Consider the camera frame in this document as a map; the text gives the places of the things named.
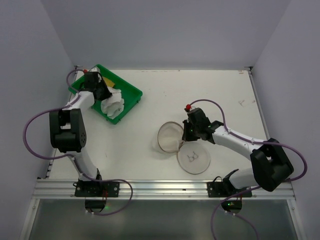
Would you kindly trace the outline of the yellow bra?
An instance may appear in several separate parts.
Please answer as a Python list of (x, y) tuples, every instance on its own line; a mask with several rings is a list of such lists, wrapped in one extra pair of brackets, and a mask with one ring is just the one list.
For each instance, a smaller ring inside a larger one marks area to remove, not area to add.
[(109, 88), (113, 88), (116, 85), (112, 80), (108, 79), (107, 77), (103, 77), (103, 80)]

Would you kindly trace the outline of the white bra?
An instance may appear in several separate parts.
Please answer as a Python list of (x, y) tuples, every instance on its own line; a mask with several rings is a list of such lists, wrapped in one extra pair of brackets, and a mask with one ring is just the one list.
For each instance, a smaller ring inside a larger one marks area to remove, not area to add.
[(100, 108), (103, 114), (110, 119), (115, 119), (124, 110), (125, 100), (120, 89), (108, 87), (112, 93), (110, 98), (101, 101)]

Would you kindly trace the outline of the white round mesh laundry bag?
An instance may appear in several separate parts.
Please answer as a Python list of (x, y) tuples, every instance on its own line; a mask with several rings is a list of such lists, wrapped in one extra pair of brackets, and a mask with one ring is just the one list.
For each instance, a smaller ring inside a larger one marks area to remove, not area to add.
[(182, 140), (183, 133), (184, 128), (179, 123), (165, 122), (152, 139), (152, 150), (166, 156), (176, 156), (185, 172), (199, 175), (209, 168), (211, 155), (203, 145)]

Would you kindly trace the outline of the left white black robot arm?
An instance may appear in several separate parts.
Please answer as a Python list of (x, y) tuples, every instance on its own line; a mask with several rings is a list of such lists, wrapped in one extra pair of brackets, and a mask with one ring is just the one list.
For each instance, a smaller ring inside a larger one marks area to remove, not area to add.
[(49, 112), (50, 142), (70, 159), (80, 181), (102, 182), (99, 169), (94, 165), (86, 148), (87, 133), (83, 113), (96, 101), (112, 96), (103, 76), (98, 71), (82, 71), (81, 89), (74, 89), (74, 97), (61, 109)]

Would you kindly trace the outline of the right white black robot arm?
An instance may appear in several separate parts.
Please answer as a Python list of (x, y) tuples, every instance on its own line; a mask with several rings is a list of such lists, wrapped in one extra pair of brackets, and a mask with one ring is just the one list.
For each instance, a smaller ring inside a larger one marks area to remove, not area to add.
[(226, 147), (250, 161), (250, 168), (235, 169), (222, 179), (220, 189), (228, 196), (255, 186), (272, 192), (294, 172), (293, 165), (276, 139), (250, 140), (246, 135), (227, 130), (225, 124), (218, 120), (211, 122), (201, 108), (187, 105), (184, 110), (187, 119), (183, 121), (183, 141), (201, 139)]

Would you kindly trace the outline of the green plastic tray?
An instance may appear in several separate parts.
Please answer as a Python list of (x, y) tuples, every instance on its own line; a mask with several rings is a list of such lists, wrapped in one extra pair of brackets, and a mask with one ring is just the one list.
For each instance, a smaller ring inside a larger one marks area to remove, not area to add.
[(94, 68), (97, 68), (104, 78), (111, 80), (115, 84), (113, 88), (115, 90), (120, 90), (121, 98), (124, 100), (124, 104), (123, 110), (116, 117), (112, 118), (102, 112), (101, 101), (99, 100), (96, 100), (90, 108), (98, 115), (103, 117), (106, 121), (116, 125), (141, 100), (143, 92), (101, 64), (96, 64)]

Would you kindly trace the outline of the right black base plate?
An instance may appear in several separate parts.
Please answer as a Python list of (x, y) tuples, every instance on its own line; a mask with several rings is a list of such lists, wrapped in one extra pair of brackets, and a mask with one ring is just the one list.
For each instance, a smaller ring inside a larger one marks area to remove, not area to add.
[(230, 182), (231, 174), (228, 174), (224, 178), (217, 176), (213, 181), (206, 183), (207, 194), (209, 198), (227, 198), (231, 195), (238, 194), (242, 191), (245, 193), (237, 195), (237, 197), (252, 197), (252, 191), (248, 190), (247, 187), (236, 189)]

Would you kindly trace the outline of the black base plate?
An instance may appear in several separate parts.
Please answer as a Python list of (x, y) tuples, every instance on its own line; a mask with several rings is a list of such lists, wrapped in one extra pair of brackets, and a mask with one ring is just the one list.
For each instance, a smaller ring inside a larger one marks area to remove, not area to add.
[(252, 197), (252, 191), (248, 190), (247, 187), (236, 189), (230, 182), (231, 174), (228, 174), (224, 178), (217, 176), (213, 181), (206, 183), (207, 194), (209, 198), (227, 198), (231, 195), (238, 194), (242, 191), (245, 193), (237, 195), (237, 197)]
[(119, 196), (120, 182), (119, 181), (83, 181), (78, 180), (73, 183), (75, 187), (75, 197), (106, 197), (117, 198)]

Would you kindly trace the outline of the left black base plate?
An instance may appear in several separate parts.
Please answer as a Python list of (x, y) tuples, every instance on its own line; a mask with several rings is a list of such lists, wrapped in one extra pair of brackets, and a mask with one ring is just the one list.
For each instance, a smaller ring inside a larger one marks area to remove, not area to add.
[(78, 180), (73, 183), (75, 187), (75, 197), (106, 197), (117, 198), (119, 196), (120, 182), (119, 181), (83, 181)]

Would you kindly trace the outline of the front aluminium mounting rail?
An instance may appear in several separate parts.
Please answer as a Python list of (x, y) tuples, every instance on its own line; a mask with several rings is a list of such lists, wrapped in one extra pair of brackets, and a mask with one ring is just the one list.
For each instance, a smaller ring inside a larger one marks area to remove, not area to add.
[[(75, 179), (38, 179), (33, 199), (75, 199)], [(133, 200), (206, 200), (209, 198), (206, 180), (131, 180)], [(252, 191), (248, 200), (294, 200), (290, 183), (283, 183), (272, 192)]]

